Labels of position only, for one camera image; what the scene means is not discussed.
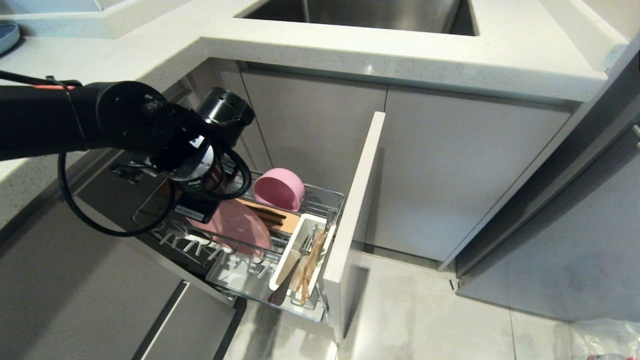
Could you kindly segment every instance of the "stainless steel sink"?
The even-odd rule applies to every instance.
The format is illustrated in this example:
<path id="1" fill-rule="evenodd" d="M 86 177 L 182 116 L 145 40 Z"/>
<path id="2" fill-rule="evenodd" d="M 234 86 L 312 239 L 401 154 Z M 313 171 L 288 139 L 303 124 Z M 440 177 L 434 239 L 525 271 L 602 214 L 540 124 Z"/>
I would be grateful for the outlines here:
<path id="1" fill-rule="evenodd" d="M 467 0 L 269 0 L 245 18 L 476 34 Z"/>

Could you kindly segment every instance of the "gray floor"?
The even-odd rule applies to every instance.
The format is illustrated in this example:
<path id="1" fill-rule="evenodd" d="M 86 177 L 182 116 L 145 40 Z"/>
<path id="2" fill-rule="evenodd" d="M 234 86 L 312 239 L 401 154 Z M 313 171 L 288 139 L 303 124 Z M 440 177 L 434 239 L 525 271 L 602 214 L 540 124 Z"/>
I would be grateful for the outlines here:
<path id="1" fill-rule="evenodd" d="M 565 323 L 458 297 L 452 273 L 378 255 L 362 256 L 369 278 L 339 347 L 329 326 L 250 302 L 225 359 L 571 358 Z"/>

